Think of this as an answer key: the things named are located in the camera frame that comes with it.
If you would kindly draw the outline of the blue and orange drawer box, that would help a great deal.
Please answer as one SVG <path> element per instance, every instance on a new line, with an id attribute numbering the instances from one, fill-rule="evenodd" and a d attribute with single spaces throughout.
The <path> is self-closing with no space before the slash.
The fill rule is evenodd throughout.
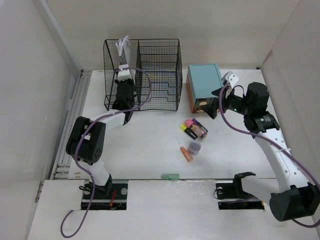
<path id="1" fill-rule="evenodd" d="M 222 76 L 217 63 L 190 64 L 186 76 L 186 89 L 191 113 L 203 113 L 201 106 L 210 104 L 217 98 L 212 91 L 222 86 Z"/>

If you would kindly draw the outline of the clear jar of coloured pins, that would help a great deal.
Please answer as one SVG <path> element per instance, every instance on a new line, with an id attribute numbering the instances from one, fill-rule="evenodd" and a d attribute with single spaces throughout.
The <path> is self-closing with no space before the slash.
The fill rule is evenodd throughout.
<path id="1" fill-rule="evenodd" d="M 201 150 L 201 143 L 197 140 L 193 140 L 188 145 L 188 152 L 192 156 L 196 156 Z"/>

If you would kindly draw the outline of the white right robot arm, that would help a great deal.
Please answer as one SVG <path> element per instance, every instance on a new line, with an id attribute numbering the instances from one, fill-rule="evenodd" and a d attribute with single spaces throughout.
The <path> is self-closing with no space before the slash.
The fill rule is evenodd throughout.
<path id="1" fill-rule="evenodd" d="M 258 82 L 248 85 L 246 94 L 237 96 L 227 81 L 223 87 L 212 91 L 217 98 L 202 109 L 212 118 L 227 110 L 243 115 L 245 130 L 231 127 L 234 131 L 250 135 L 260 146 L 268 160 L 278 187 L 263 183 L 255 173 L 243 172 L 234 176 L 232 193 L 236 198 L 254 196 L 269 205 L 279 221 L 292 220 L 308 228 L 299 218 L 315 214 L 320 205 L 320 184 L 315 177 L 288 151 L 276 118 L 267 111 L 268 88 Z"/>

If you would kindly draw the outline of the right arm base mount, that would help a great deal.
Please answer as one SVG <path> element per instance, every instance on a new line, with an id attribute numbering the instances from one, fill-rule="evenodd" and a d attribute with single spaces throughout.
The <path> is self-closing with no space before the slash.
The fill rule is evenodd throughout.
<path id="1" fill-rule="evenodd" d="M 216 181 L 213 197 L 219 210 L 264 210 L 264 203 L 252 194 L 238 190 L 231 181 Z"/>

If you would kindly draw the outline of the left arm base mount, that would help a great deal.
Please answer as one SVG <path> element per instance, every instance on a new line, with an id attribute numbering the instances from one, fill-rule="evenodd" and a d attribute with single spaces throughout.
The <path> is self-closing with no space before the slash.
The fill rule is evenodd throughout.
<path id="1" fill-rule="evenodd" d="M 91 198 L 91 182 L 81 185 L 79 189 L 83 192 L 80 207 L 81 210 L 86 210 Z M 108 195 L 98 189 L 95 190 L 89 210 L 124 211 L 127 209 L 127 197 L 128 181 L 115 181 Z"/>

